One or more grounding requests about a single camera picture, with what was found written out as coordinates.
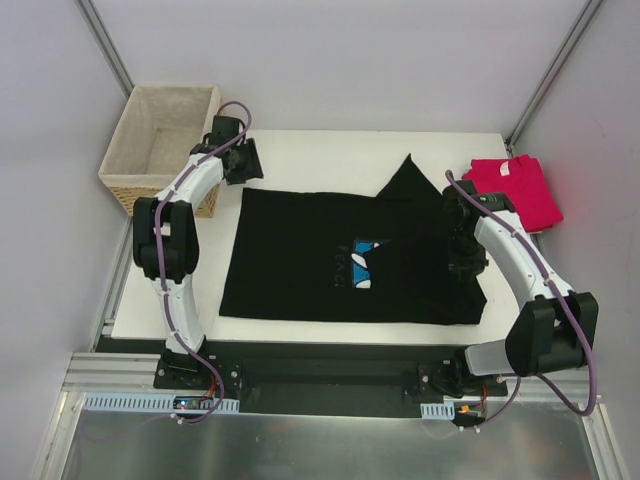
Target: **red shirt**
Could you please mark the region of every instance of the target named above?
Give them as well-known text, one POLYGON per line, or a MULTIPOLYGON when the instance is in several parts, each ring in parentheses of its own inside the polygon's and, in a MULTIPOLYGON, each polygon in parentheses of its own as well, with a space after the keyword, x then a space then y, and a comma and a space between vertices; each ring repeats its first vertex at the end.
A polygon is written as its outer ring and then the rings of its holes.
POLYGON ((478 193, 506 193, 529 233, 551 228, 564 219, 551 197, 538 159, 529 155, 472 160, 471 170, 463 178, 473 181, 478 193))

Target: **red folded cloth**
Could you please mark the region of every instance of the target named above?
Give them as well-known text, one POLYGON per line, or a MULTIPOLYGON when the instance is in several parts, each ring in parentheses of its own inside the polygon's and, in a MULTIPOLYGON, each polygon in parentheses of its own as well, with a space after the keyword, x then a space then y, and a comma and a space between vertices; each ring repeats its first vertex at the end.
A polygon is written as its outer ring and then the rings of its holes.
POLYGON ((506 193, 529 233, 551 228, 564 219, 551 197, 538 159, 529 155, 472 160, 471 170, 462 178, 473 181, 478 193, 506 193))

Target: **blue and white graphic print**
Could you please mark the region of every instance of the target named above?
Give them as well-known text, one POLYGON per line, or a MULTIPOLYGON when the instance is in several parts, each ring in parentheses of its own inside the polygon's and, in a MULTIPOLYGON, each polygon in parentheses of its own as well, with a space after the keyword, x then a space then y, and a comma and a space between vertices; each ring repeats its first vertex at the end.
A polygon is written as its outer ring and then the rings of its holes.
POLYGON ((382 245, 382 241, 375 240, 359 240, 353 243, 353 253, 351 254, 351 278, 355 288, 371 288, 371 276, 367 262, 363 255, 369 250, 382 245))

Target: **white wall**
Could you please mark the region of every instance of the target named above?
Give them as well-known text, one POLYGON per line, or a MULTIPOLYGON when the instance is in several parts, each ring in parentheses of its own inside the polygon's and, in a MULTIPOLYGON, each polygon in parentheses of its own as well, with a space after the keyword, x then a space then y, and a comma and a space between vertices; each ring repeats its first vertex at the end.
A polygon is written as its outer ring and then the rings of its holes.
POLYGON ((125 224, 98 166, 124 107, 71 0, 0 2, 0 477, 29 476, 125 224))
POLYGON ((136 83, 258 128, 509 133, 584 0, 94 0, 136 83))
POLYGON ((601 390, 640 475, 640 3, 605 2, 518 153, 538 156, 566 220, 543 238, 561 274, 600 303, 601 390))

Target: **basket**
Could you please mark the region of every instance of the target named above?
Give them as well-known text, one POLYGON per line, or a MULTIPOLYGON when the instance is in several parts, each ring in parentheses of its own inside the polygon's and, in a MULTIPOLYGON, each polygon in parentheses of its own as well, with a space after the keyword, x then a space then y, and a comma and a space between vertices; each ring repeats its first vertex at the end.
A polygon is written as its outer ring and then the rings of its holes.
MULTIPOLYGON (((214 85, 135 86, 98 173, 130 216, 139 197, 153 197, 184 168, 193 146, 211 131, 220 99, 214 85)), ((213 216, 218 188, 196 216, 213 216)))

